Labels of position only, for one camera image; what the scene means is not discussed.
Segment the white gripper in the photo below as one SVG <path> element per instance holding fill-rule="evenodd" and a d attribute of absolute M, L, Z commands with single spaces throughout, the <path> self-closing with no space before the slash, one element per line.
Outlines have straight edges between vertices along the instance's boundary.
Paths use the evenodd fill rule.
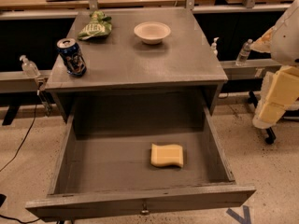
<path fill-rule="evenodd" d="M 263 78 L 261 99 L 255 110 L 253 125 L 267 129 L 299 99 L 299 68 L 282 66 L 276 73 L 267 72 Z"/>

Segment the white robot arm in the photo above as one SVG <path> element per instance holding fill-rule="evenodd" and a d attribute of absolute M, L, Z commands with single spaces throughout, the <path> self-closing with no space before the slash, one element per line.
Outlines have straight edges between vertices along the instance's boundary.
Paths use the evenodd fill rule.
<path fill-rule="evenodd" d="M 251 49 L 269 53 L 281 64 L 276 73 L 266 73 L 252 120 L 256 128 L 266 129 L 275 125 L 299 98 L 299 0 L 253 42 Z"/>

